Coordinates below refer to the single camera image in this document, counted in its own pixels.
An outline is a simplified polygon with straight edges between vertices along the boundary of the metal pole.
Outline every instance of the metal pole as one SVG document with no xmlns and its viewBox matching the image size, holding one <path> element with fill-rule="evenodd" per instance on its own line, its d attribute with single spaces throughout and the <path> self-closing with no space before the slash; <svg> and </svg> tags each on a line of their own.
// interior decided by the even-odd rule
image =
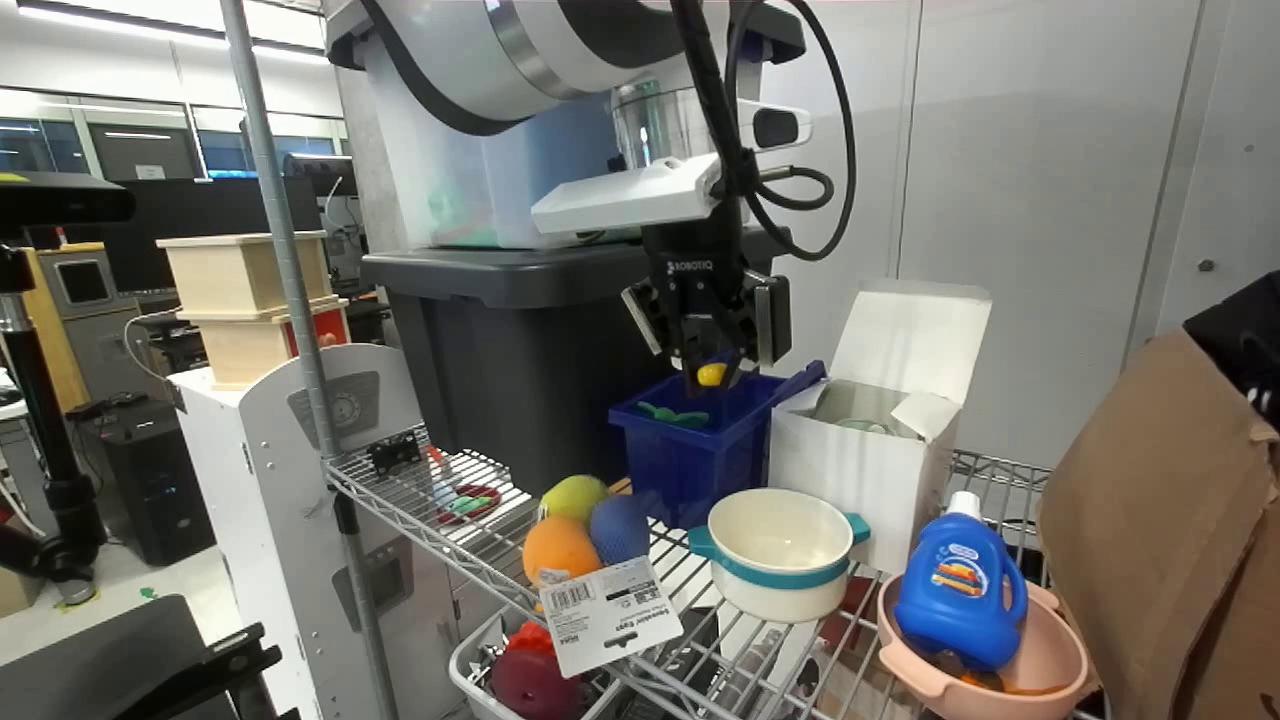
<svg viewBox="0 0 1280 720">
<path fill-rule="evenodd" d="M 330 396 L 325 396 L 325 363 L 321 363 L 321 345 L 318 345 L 318 332 L 313 332 L 313 303 L 307 303 L 307 290 L 304 290 L 304 278 L 301 278 L 295 243 L 293 243 L 293 211 L 290 211 L 290 195 L 286 195 L 286 182 L 279 182 L 279 164 L 278 164 L 278 149 L 274 149 L 270 99 L 264 99 L 264 83 L 260 83 L 260 74 L 255 74 L 254 40 L 247 40 L 245 0 L 220 0 L 220 4 L 224 4 L 228 45 L 232 45 L 232 74 L 235 74 L 239 99 L 245 99 L 245 127 L 247 127 L 255 189 L 264 191 L 264 211 L 270 211 L 270 230 L 274 230 L 274 254 L 278 254 L 278 270 L 279 270 L 279 290 L 286 290 L 286 302 L 290 302 L 295 356 L 301 356 L 304 389 L 307 389 L 307 402 L 313 402 L 321 456 L 325 456 L 325 467 L 330 467 L 330 460 L 335 460 L 342 447 L 335 447 L 335 435 L 333 435 L 333 417 L 330 417 Z M 371 593 L 367 593 L 357 508 L 351 508 L 350 496 L 335 496 L 335 526 L 342 526 L 343 561 L 350 561 L 350 571 L 351 571 L 351 595 L 357 595 L 357 613 L 360 613 L 360 641 L 363 641 L 363 651 L 371 661 L 378 716 L 397 720 L 397 693 L 394 693 L 389 651 L 386 651 L 381 619 L 378 619 Z"/>
</svg>

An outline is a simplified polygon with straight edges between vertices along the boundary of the floor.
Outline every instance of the floor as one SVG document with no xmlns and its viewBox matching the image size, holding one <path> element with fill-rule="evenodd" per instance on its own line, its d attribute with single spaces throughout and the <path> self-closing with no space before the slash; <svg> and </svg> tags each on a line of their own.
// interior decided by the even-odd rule
<svg viewBox="0 0 1280 720">
<path fill-rule="evenodd" d="M 184 595 L 203 641 L 224 641 L 245 628 L 224 561 L 217 548 L 167 568 L 150 568 L 119 545 L 101 552 L 101 589 L 90 604 L 65 609 L 57 589 L 45 589 L 34 609 L 0 615 L 0 664 L 77 635 L 93 625 L 123 615 L 156 595 Z"/>
</svg>

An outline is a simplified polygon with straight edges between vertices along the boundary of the bottle cap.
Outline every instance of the bottle cap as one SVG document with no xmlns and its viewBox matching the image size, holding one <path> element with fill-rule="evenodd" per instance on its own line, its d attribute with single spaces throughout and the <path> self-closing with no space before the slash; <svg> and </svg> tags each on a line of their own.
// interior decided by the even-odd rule
<svg viewBox="0 0 1280 720">
<path fill-rule="evenodd" d="M 953 505 L 947 505 L 947 516 L 971 516 L 971 521 L 986 521 L 986 499 L 975 494 L 957 494 Z"/>
</svg>

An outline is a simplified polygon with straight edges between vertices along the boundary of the bottle label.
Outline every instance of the bottle label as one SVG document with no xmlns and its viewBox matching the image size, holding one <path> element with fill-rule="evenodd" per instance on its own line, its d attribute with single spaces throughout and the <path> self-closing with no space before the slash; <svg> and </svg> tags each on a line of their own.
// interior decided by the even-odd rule
<svg viewBox="0 0 1280 720">
<path fill-rule="evenodd" d="M 979 552 L 968 545 L 944 545 L 933 565 L 933 586 L 947 589 L 964 601 L 988 595 L 988 571 L 979 568 Z"/>
</svg>

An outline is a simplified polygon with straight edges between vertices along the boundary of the blue container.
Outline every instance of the blue container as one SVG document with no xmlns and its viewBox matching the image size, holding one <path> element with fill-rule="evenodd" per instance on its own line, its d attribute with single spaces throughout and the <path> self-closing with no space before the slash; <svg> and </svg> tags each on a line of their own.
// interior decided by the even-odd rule
<svg viewBox="0 0 1280 720">
<path fill-rule="evenodd" d="M 692 394 L 683 376 L 608 411 L 629 435 L 631 496 L 672 527 L 696 527 L 713 505 L 762 489 L 770 467 L 772 403 L 817 384 L 826 363 L 791 382 L 741 376 L 727 394 Z"/>
<path fill-rule="evenodd" d="M 898 625 L 903 641 L 926 651 L 953 651 L 971 672 L 1001 672 L 1025 635 L 1030 579 L 1014 565 L 1004 539 L 962 513 L 926 526 L 898 595 Z"/>
</svg>

